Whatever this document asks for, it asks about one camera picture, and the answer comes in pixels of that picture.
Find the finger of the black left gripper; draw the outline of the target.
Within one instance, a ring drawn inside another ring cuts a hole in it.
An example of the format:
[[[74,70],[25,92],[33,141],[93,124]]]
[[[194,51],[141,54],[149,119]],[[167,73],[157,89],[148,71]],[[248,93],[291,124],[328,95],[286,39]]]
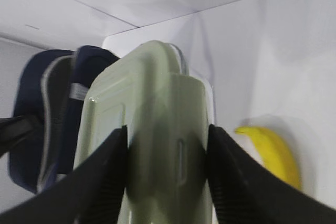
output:
[[[1,119],[1,157],[39,128],[35,115],[20,115]]]

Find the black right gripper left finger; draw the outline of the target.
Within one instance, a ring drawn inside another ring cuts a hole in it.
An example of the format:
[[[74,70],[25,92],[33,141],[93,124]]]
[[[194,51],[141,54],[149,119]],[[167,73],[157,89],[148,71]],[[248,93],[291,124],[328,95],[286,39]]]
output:
[[[117,223],[127,178],[127,127],[115,129],[72,173],[1,214],[1,223]]]

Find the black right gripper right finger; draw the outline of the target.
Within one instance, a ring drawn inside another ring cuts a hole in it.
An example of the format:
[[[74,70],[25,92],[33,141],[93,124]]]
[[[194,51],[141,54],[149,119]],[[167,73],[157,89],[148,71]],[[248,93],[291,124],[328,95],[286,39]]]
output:
[[[214,125],[206,172],[219,223],[335,223],[334,209],[281,181]]]

